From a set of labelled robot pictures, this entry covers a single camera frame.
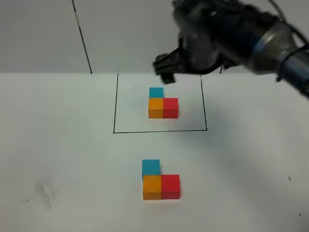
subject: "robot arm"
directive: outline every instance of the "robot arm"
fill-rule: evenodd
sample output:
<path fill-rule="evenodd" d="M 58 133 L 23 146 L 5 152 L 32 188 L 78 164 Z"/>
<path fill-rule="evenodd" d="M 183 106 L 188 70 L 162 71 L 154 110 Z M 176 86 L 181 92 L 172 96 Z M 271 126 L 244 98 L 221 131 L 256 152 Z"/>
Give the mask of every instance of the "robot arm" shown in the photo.
<path fill-rule="evenodd" d="M 309 45 L 299 48 L 295 29 L 277 16 L 238 0 L 175 0 L 179 47 L 157 56 L 164 83 L 174 73 L 208 74 L 244 65 L 256 74 L 276 73 L 309 98 Z"/>

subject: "white surface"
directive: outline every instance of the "white surface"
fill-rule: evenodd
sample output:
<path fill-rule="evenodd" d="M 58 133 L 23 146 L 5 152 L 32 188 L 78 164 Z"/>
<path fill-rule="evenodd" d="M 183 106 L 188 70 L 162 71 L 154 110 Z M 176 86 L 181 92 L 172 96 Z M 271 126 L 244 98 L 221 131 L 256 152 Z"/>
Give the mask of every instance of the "white surface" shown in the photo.
<path fill-rule="evenodd" d="M 0 73 L 90 73 L 71 0 L 2 0 Z"/>
<path fill-rule="evenodd" d="M 175 75 L 162 85 L 154 74 L 119 74 L 115 132 L 205 130 L 200 75 Z M 163 87 L 164 97 L 178 98 L 178 119 L 149 119 L 149 87 Z"/>
<path fill-rule="evenodd" d="M 307 232 L 308 101 L 273 77 L 203 86 L 208 131 L 113 134 L 115 75 L 0 75 L 1 231 Z M 142 200 L 142 159 L 179 201 Z"/>

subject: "cube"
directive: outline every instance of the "cube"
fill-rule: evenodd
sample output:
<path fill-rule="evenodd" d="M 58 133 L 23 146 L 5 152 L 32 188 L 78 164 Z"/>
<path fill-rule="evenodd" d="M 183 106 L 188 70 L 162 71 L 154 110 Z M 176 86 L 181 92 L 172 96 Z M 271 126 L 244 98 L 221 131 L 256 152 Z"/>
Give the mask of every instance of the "cube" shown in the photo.
<path fill-rule="evenodd" d="M 163 118 L 178 118 L 178 98 L 163 99 Z"/>
<path fill-rule="evenodd" d="M 148 102 L 148 117 L 163 118 L 163 98 L 150 98 Z"/>
<path fill-rule="evenodd" d="M 163 87 L 150 87 L 149 98 L 164 98 Z"/>
<path fill-rule="evenodd" d="M 145 175 L 143 182 L 144 200 L 161 200 L 161 176 Z"/>
<path fill-rule="evenodd" d="M 144 159 L 141 162 L 141 177 L 145 175 L 160 175 L 160 160 Z"/>
<path fill-rule="evenodd" d="M 180 198 L 180 178 L 179 175 L 161 175 L 162 199 Z"/>

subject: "white table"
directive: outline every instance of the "white table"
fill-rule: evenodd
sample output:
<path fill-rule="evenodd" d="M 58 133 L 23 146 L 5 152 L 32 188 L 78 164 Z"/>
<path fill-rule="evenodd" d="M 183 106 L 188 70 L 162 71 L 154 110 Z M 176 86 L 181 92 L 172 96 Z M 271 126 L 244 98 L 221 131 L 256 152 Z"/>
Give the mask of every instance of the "white table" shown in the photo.
<path fill-rule="evenodd" d="M 0 230 L 308 231 L 309 102 L 274 76 L 202 80 L 207 131 L 114 134 L 117 74 L 1 74 Z M 179 201 L 142 200 L 142 159 L 180 174 Z"/>

